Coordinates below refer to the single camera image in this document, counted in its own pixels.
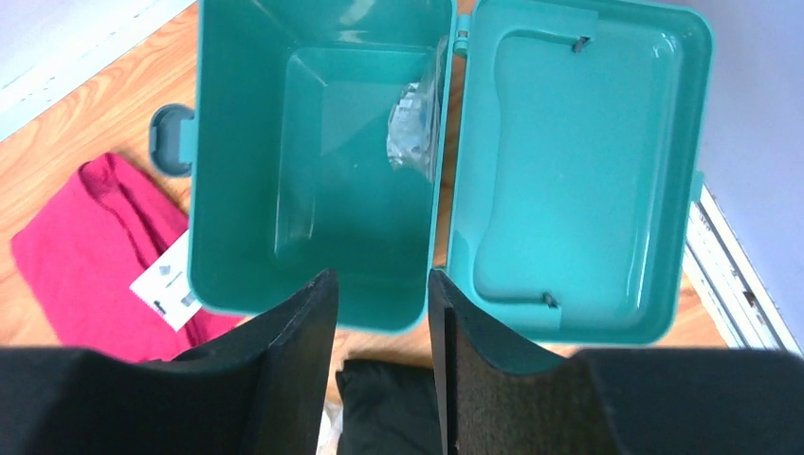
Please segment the teal medicine box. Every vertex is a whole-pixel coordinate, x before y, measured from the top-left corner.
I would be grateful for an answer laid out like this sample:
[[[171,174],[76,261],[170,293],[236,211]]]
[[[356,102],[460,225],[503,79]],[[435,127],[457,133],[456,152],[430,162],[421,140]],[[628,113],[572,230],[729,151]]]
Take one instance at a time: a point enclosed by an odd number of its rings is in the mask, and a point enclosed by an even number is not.
[[[188,282],[252,316],[326,268],[338,325],[401,334],[446,276],[535,342],[644,345],[672,324],[714,50],[645,1],[203,1],[194,107],[152,117],[192,182]],[[448,109],[452,62],[464,91]]]

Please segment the clear bag of items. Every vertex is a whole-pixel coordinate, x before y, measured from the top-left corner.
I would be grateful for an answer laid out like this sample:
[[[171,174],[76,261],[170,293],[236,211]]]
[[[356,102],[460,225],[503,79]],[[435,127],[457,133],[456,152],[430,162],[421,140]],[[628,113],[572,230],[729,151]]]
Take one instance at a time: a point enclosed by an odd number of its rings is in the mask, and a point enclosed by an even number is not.
[[[416,82],[405,86],[388,119],[386,155],[395,169],[413,169],[435,178],[448,38],[442,37]]]

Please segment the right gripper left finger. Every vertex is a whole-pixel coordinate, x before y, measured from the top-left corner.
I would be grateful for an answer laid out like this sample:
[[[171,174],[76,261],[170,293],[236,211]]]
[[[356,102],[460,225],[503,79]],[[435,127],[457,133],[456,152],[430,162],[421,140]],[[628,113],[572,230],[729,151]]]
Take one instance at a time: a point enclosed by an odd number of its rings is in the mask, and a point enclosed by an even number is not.
[[[312,454],[338,315],[324,270],[170,361],[79,348],[1,352],[5,454]]]

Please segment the pink folded cloth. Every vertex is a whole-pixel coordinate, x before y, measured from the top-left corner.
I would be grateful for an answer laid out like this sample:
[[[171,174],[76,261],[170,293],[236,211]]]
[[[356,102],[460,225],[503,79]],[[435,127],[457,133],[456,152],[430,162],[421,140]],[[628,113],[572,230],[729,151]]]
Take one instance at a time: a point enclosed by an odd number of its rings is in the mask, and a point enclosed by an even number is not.
[[[163,303],[132,291],[187,228],[146,172],[106,153],[82,164],[10,247],[62,344],[130,362],[171,360],[240,322],[200,309],[174,329]]]

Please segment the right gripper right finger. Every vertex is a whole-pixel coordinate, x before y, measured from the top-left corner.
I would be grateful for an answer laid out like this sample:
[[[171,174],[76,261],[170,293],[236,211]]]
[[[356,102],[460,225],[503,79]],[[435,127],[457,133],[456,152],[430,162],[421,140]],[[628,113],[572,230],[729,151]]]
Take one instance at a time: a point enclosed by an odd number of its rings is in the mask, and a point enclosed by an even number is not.
[[[446,454],[799,454],[803,360],[778,350],[584,349],[564,357],[439,270],[429,333]]]

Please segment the white card label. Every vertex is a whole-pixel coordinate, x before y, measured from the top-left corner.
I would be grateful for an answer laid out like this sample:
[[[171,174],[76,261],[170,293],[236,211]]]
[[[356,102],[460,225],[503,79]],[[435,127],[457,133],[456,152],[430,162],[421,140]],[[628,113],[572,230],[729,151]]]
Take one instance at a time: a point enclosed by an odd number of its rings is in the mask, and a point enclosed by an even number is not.
[[[188,280],[189,232],[183,232],[130,285],[130,290],[152,308],[175,332],[201,309]]]

